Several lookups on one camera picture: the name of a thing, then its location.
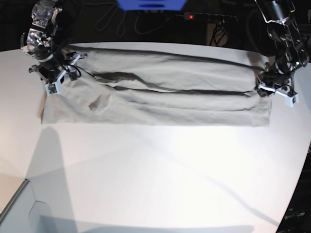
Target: dark background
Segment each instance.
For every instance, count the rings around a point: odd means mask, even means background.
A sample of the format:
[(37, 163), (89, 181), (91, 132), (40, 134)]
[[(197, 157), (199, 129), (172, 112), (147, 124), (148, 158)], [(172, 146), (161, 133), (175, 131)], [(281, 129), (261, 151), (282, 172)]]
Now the dark background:
[[(114, 3), (112, 0), (84, 0), (85, 3)], [(89, 6), (82, 4), (80, 0), (66, 0), (64, 12), (76, 20), (71, 38), (72, 43), (86, 42), (111, 42), (111, 41), (135, 41), (135, 42), (168, 42), (207, 45), (209, 44), (210, 27), (206, 20), (184, 20), (178, 14), (183, 12), (211, 13), (236, 16), (237, 22), (226, 22), (225, 30), (228, 33), (226, 47), (241, 50), (254, 48), (249, 43), (246, 35), (246, 18), (250, 11), (257, 8), (254, 0), (188, 0), (181, 12), (148, 13), (127, 12), (124, 20), (124, 36), (119, 38), (116, 34), (124, 11), (118, 9), (112, 17), (107, 28), (101, 32), (95, 29), (95, 24), (112, 6)], [(31, 11), (37, 0), (0, 0), (0, 51), (20, 48), (22, 33), (28, 32), (32, 23)], [(296, 6), (296, 20), (299, 26), (308, 26), (308, 10), (311, 9), (311, 0), (294, 0)], [(109, 21), (112, 12), (99, 24), (103, 26)], [(138, 18), (137, 28), (140, 32), (150, 31), (160, 25), (159, 30), (149, 34), (138, 34), (134, 25)], [(266, 25), (260, 15), (250, 21), (250, 30), (257, 40), (262, 52), (271, 52), (274, 49), (273, 42), (267, 37)], [(311, 157), (307, 160), (292, 201), (285, 213), (278, 232), (311, 232)]]

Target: table surface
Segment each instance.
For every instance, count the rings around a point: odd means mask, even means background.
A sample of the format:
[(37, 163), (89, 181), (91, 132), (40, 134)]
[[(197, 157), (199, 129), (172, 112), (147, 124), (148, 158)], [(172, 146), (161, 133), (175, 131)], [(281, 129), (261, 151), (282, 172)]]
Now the table surface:
[[(197, 45), (86, 46), (266, 61), (256, 53)], [(59, 229), (277, 230), (311, 140), (311, 99), (301, 91), (311, 84), (311, 66), (296, 73), (300, 103), (294, 108), (273, 97), (270, 126), (154, 127), (41, 125), (44, 89), (27, 72), (35, 63), (19, 50), (0, 53), (0, 173), (29, 178)]]

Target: blue device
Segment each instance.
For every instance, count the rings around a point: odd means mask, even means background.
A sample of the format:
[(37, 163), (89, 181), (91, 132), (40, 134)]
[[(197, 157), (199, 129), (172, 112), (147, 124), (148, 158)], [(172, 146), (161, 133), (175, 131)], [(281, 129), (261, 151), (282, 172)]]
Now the blue device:
[(180, 11), (187, 0), (117, 0), (125, 11), (168, 10)]

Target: black wire bundle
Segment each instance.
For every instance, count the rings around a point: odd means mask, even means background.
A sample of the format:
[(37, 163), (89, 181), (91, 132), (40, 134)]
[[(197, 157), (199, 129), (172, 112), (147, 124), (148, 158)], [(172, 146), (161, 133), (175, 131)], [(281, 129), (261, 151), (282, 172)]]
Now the black wire bundle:
[(83, 12), (83, 8), (84, 8), (84, 2), (82, 0), (80, 0), (80, 9), (78, 7), (78, 5), (76, 4), (75, 0), (69, 0), (71, 2), (71, 4), (73, 5), (75, 11), (76, 11), (76, 16), (73, 20), (73, 23), (68, 27), (67, 32), (70, 32), (74, 26), (77, 24), (78, 18), (81, 16), (81, 13)]
[[(101, 16), (97, 22), (94, 25), (94, 29), (98, 32), (102, 32), (104, 30), (107, 29), (107, 27), (109, 26), (111, 20), (113, 19), (113, 17), (118, 13), (118, 10), (121, 10), (122, 12), (122, 17), (121, 17), (121, 21), (119, 22), (119, 25), (117, 27), (116, 30), (116, 37), (117, 38), (123, 38), (125, 35), (125, 19), (127, 16), (127, 11), (123, 11), (122, 9), (120, 9), (118, 7), (118, 4), (116, 2), (105, 2), (105, 3), (84, 3), (87, 6), (105, 6), (105, 5), (111, 5), (110, 8), (103, 14), (103, 16)], [(137, 18), (134, 24), (134, 30), (138, 35), (146, 35), (146, 34), (150, 34), (153, 33), (157, 30), (159, 30), (160, 28), (162, 28), (168, 21), (169, 19), (167, 19), (163, 24), (159, 25), (158, 27), (155, 27), (154, 29), (151, 29), (147, 32), (140, 32), (138, 30), (138, 22), (139, 22), (139, 17), (140, 14), (139, 12), (137, 12)], [(106, 21), (106, 23), (103, 26), (100, 26), (100, 24), (102, 23), (102, 21)]]
[(228, 36), (228, 33), (223, 24), (216, 24), (212, 37), (209, 42), (209, 46), (212, 46), (213, 42), (215, 46), (219, 47), (220, 42), (223, 40), (225, 36)]
[[(51, 37), (51, 53), (53, 54), (53, 57), (55, 59), (55, 61), (58, 63), (58, 65), (65, 70), (70, 77), (75, 77), (75, 78), (80, 78), (81, 77), (81, 71), (74, 65), (71, 64), (67, 64), (67, 63), (62, 63), (58, 60), (57, 56), (55, 55), (58, 51), (60, 51), (64, 46), (66, 46), (68, 44), (69, 40), (64, 41), (55, 51), (53, 49), (53, 38)], [(69, 67), (73, 67), (78, 74), (72, 73), (69, 69), (66, 68), (66, 66)]]
[[(105, 3), (84, 3), (87, 6), (105, 6), (105, 5), (111, 5), (111, 7), (108, 9), (108, 11), (106, 11), (106, 13), (103, 14), (103, 16), (101, 16), (97, 22), (94, 25), (94, 28), (96, 31), (98, 32), (102, 32), (104, 31), (110, 24), (111, 20), (113, 19), (113, 17), (117, 14), (119, 7), (118, 4), (116, 2), (105, 2)], [(101, 22), (108, 16), (108, 14), (112, 12), (112, 14), (110, 15), (110, 17), (108, 18), (108, 20), (106, 20), (106, 23), (103, 26), (100, 26)], [(127, 11), (122, 11), (122, 19), (117, 27), (117, 31), (116, 31), (116, 36), (117, 38), (122, 38), (124, 37), (125, 34), (125, 18), (127, 16)]]
[[(259, 14), (260, 18), (259, 18), (259, 38), (258, 38), (258, 42), (255, 42), (253, 36), (252, 36), (252, 33), (251, 33), (251, 30), (250, 30), (250, 21), (252, 20), (252, 18), (256, 15), (256, 14)], [(262, 40), (262, 22), (263, 19), (261, 19), (261, 13), (260, 11), (256, 8), (256, 9), (253, 9), (249, 15), (247, 16), (246, 18), (246, 34), (247, 34), (247, 37), (248, 37), (248, 40), (251, 44), (251, 46), (253, 47), (253, 49), (260, 53), (261, 55), (264, 55), (264, 56), (267, 56), (267, 57), (271, 57), (273, 55), (271, 54), (267, 54), (267, 53), (264, 53), (260, 48), (260, 44), (261, 44), (261, 40)]]

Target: cloth fold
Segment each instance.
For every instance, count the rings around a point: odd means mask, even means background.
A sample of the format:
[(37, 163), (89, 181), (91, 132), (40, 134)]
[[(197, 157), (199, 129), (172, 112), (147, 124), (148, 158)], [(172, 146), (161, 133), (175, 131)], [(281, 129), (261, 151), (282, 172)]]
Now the cloth fold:
[(147, 125), (269, 124), (271, 99), (254, 91), (259, 68), (205, 58), (140, 51), (74, 48), (82, 77), (65, 78), (47, 97), (43, 123)]

